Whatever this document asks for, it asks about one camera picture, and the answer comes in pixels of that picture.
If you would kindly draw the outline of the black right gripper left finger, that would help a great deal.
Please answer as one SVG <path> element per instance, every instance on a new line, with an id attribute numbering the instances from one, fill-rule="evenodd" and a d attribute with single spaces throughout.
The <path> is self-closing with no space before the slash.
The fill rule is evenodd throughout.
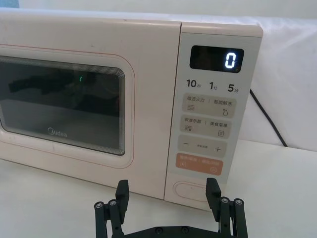
<path id="1" fill-rule="evenodd" d="M 107 221 L 111 221 L 112 238 L 125 237 L 121 225 L 124 223 L 125 213 L 129 201 L 128 180 L 120 180 L 117 185 L 115 199 L 107 204 L 98 201 L 94 204 L 95 230 L 97 238 L 107 238 Z"/>

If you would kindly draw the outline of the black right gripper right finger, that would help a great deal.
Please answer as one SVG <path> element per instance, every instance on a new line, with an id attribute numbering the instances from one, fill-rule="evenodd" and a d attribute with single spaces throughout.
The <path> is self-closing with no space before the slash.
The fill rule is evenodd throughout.
<path id="1" fill-rule="evenodd" d="M 221 189 L 215 178 L 206 181 L 206 198 L 218 223 L 221 238 L 244 238 L 246 236 L 246 216 L 244 201 L 240 198 L 230 200 L 221 195 Z"/>

